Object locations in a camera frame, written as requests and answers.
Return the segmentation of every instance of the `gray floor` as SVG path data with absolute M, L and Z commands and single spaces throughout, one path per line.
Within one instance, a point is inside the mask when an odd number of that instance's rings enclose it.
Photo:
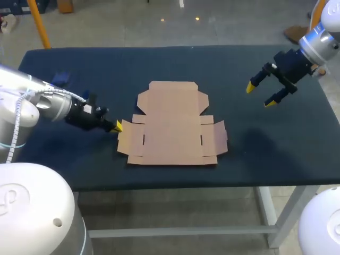
M 151 47 L 216 44 L 289 44 L 282 31 L 307 25 L 314 0 L 74 0 L 75 13 L 53 7 L 42 16 L 52 47 Z M 42 48 L 33 19 L 19 17 L 0 35 L 0 61 L 18 67 L 25 52 Z M 327 65 L 320 84 L 340 118 L 340 58 Z M 279 214 L 294 187 L 272 188 Z M 89 229 L 260 224 L 253 188 L 143 190 L 80 194 Z M 96 239 L 95 255 L 301 254 L 297 231 L 280 250 L 262 235 Z

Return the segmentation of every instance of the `white cable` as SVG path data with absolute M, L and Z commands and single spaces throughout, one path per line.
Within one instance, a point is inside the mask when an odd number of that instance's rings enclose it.
M 77 99 L 78 101 L 81 101 L 82 103 L 86 103 L 86 100 L 72 92 L 69 92 L 67 90 L 62 90 L 62 89 L 40 89 L 40 90 L 30 90 L 27 91 L 25 94 L 23 94 L 21 97 L 19 97 L 19 99 L 16 101 L 15 104 L 15 124 L 14 124 L 14 132 L 13 132 L 13 138 L 12 138 L 12 142 L 11 142 L 11 147 L 10 150 L 8 152 L 8 156 L 7 156 L 7 160 L 6 163 L 10 163 L 12 162 L 12 158 L 14 155 L 14 151 L 15 151 L 15 147 L 16 147 L 16 142 L 18 139 L 18 135 L 19 135 L 19 127 L 20 127 L 20 115 L 21 115 L 21 104 L 22 101 L 24 99 L 26 99 L 27 97 L 34 97 L 36 94 L 43 94 L 43 93 L 61 93 L 61 94 L 65 94 L 65 95 L 69 95 L 71 97 L 74 97 L 75 99 Z

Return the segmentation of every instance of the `blue object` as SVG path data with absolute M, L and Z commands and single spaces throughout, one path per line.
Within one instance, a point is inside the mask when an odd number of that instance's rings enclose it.
M 58 72 L 54 75 L 52 79 L 52 84 L 60 88 L 65 88 L 67 83 L 69 82 L 69 79 L 69 72 Z
M 85 90 L 83 95 L 82 95 L 82 98 L 87 100 L 87 99 L 89 99 L 89 97 L 90 97 L 90 90 Z

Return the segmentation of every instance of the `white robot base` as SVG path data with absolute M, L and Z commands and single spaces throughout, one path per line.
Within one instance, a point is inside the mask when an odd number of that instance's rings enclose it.
M 307 204 L 300 218 L 299 242 L 305 255 L 340 254 L 340 187 Z
M 52 169 L 0 164 L 0 248 L 5 255 L 93 255 L 66 181 Z

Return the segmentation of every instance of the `orange pole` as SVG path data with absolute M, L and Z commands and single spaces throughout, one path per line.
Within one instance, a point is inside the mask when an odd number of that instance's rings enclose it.
M 27 0 L 28 6 L 30 7 L 31 14 L 34 18 L 34 22 L 36 23 L 41 42 L 45 49 L 51 49 L 51 44 L 47 38 L 46 30 L 41 20 L 41 16 L 38 10 L 38 6 L 36 0 Z

